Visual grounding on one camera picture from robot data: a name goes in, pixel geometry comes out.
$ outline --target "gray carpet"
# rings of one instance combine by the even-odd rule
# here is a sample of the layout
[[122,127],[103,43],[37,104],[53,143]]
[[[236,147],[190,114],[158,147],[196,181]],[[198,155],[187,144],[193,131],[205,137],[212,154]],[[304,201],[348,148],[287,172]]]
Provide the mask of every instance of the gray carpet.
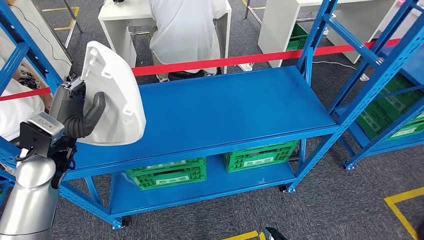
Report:
[[[61,1],[37,0],[41,9],[63,7]],[[253,0],[255,7],[265,0]],[[102,0],[70,0],[79,6],[77,16],[84,33],[74,33],[69,51],[75,59],[73,68],[81,72],[85,45],[96,40],[108,46],[97,20]],[[260,26],[250,15],[243,19],[241,0],[230,0],[232,7],[230,56],[258,54]],[[257,10],[262,17],[264,10]],[[54,27],[69,24],[70,17],[49,12],[47,19]],[[58,31],[65,40],[67,32]],[[137,49],[137,65],[152,64],[145,36],[133,38]],[[322,45],[330,43],[322,40]],[[320,56],[315,61],[350,64],[341,54]],[[296,60],[284,61],[284,65]],[[254,69],[268,68],[258,63]],[[229,72],[241,71],[230,67]],[[352,69],[333,64],[313,66],[312,88],[324,105],[336,96]],[[139,77],[140,84],[151,83],[154,77]],[[346,134],[348,141],[352,138]],[[309,140],[310,153],[319,139]],[[172,208],[133,215],[132,225],[112,231],[111,226],[67,200],[60,199],[52,231],[55,240],[218,240],[250,231],[274,227],[290,240],[410,240],[412,237],[385,204],[384,198],[424,186],[423,147],[398,150],[367,157],[354,171],[343,169],[347,152],[336,143],[310,174],[297,187],[296,193],[281,193],[277,187],[206,200]],[[94,178],[104,204],[107,206],[110,176]],[[71,183],[87,192],[82,180]],[[424,218],[424,196],[397,204],[405,217],[416,227]]]

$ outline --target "green crate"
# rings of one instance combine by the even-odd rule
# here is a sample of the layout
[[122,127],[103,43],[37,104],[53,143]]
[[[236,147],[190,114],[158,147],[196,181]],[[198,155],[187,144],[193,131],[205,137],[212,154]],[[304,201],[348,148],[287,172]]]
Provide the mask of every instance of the green crate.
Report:
[[358,116],[356,122],[368,138],[372,140],[384,129],[390,126],[390,124],[393,123],[393,120],[377,102],[372,101]]
[[411,121],[409,121],[410,124],[418,123],[424,121],[424,112],[422,112],[420,115],[413,118]]
[[297,145],[298,140],[228,152],[224,156],[225,169],[231,173],[282,163],[289,159]]
[[399,131],[397,131],[395,134],[393,134],[391,137],[389,137],[387,141],[419,134],[422,131],[424,131],[424,120],[421,122],[407,124],[406,126],[402,127]]
[[[413,87],[404,76],[396,74],[395,77],[381,90],[380,94],[388,94],[402,89]],[[388,116],[395,121],[410,107],[412,107],[424,93],[420,90],[405,92],[377,99],[377,103],[388,112]]]
[[[395,77],[383,88],[380,94],[388,94],[405,88],[412,87],[409,82],[401,74]],[[384,129],[396,121],[405,111],[414,105],[424,94],[420,90],[409,91],[402,94],[392,95],[384,98],[376,99],[361,113],[356,119],[365,134],[372,140],[379,135]],[[409,125],[424,120],[424,113],[420,114],[407,125],[401,128],[394,136],[406,136],[408,134]]]
[[307,37],[308,33],[305,31],[305,29],[297,23],[294,24],[286,51],[303,49]]
[[197,183],[206,180],[206,158],[134,168],[126,173],[141,190]]

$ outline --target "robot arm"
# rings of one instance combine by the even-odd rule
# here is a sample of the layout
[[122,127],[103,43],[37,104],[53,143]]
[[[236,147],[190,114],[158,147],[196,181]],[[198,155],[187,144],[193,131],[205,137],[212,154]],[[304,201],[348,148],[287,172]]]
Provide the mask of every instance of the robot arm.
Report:
[[61,180],[75,167],[75,143],[93,131],[106,107],[105,93],[97,92],[83,115],[85,90],[81,78],[62,84],[50,115],[41,112],[21,123],[22,152],[16,157],[16,183],[0,219],[0,240],[49,239]]

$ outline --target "red rope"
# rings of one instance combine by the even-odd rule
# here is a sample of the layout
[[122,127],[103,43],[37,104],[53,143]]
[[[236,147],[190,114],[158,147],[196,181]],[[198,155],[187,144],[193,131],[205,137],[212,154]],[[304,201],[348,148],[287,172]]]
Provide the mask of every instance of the red rope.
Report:
[[[391,39],[387,41],[386,46],[391,47],[395,46],[399,43],[401,39]],[[368,48],[372,47],[374,41],[365,42],[364,45]],[[339,54],[345,52],[352,52],[355,49],[349,45],[338,45],[338,46],[323,46],[318,47],[315,51],[314,56],[322,56],[329,54]],[[191,61],[191,62],[180,62],[173,64],[163,64],[163,65],[152,65],[152,66],[139,66],[132,68],[132,72],[134,76],[147,76],[147,75],[155,75],[155,74],[163,74],[163,73],[172,73],[172,72],[180,72],[186,70],[193,69],[207,69],[207,68],[217,68],[223,66],[235,66],[237,64],[248,64],[248,63],[263,63],[273,60],[287,60],[287,59],[296,59],[299,58],[302,54],[302,50],[294,50],[294,51],[285,51],[285,52],[273,52],[273,53],[265,53],[265,54],[254,54],[247,56],[233,56],[229,58],[221,58],[221,59],[213,59],[213,60],[203,60],[203,61]],[[40,88],[33,91],[26,91],[17,94],[12,94],[9,96],[1,96],[0,101],[11,100],[11,99],[19,99],[32,97],[36,95],[44,95],[49,94],[50,88]]]
[[32,91],[20,92],[20,93],[8,95],[8,96],[0,96],[0,102],[6,101],[6,100],[12,100],[12,99],[32,97],[32,96],[36,96],[36,95],[44,95],[44,94],[49,94],[49,93],[50,93],[50,88],[44,87],[44,88],[39,88],[39,89],[35,89],[35,90],[32,90]]

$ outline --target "yellow floor marking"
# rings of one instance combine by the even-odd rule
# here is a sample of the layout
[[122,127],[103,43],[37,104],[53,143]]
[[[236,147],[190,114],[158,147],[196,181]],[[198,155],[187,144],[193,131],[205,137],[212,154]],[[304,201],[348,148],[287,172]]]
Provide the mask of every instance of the yellow floor marking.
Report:
[[251,238],[256,238],[258,236],[258,232],[257,231],[251,231],[251,232],[246,232],[237,236],[232,236],[229,238],[225,238],[223,240],[248,240]]
[[[78,15],[78,12],[80,11],[80,7],[79,6],[73,6],[70,9],[73,9],[73,15],[75,15],[75,17]],[[51,11],[60,11],[60,10],[68,10],[66,7],[59,7],[59,8],[51,8],[51,9],[43,9],[41,10],[42,12],[51,12]],[[74,20],[71,18],[69,26],[65,26],[65,27],[56,27],[54,30],[59,31],[59,30],[68,30],[71,29],[72,24],[74,24]]]
[[259,240],[267,240],[263,232],[259,233]]
[[[243,2],[243,4],[247,7],[248,6],[248,2],[246,0],[241,0]],[[265,9],[264,6],[259,6],[259,7],[252,7],[253,10],[261,10],[261,9]]]
[[384,199],[388,207],[393,211],[394,215],[399,219],[405,229],[409,232],[414,240],[418,240],[417,232],[408,222],[407,218],[401,213],[396,203],[413,199],[419,196],[424,196],[424,187],[419,187],[410,191],[402,192],[393,196],[388,196]]

